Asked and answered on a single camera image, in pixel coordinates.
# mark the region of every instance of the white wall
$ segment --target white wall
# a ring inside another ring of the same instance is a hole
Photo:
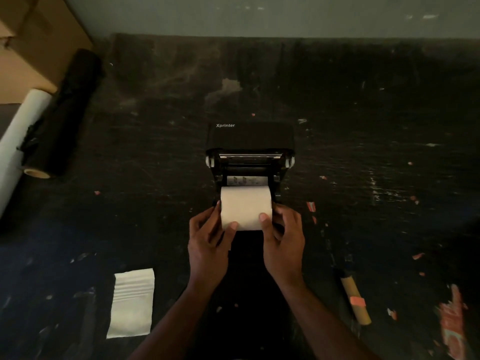
[[[480,0],[65,0],[94,37],[479,38]]]

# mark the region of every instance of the white paper roll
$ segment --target white paper roll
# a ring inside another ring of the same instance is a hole
[[[261,230],[258,216],[265,212],[272,218],[272,196],[268,186],[222,187],[222,227],[238,222],[238,231]]]
[[[0,218],[22,175],[23,143],[28,127],[47,108],[52,96],[42,90],[30,90],[0,140]]]

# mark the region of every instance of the black table surface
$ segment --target black table surface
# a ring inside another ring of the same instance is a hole
[[[284,121],[309,287],[382,358],[422,360],[448,358],[439,306],[455,284],[475,359],[479,57],[469,41],[117,35],[66,174],[24,176],[0,221],[0,356],[126,358],[143,337],[106,340],[114,273],[153,268],[153,324],[185,287],[188,220],[214,193],[207,123]]]

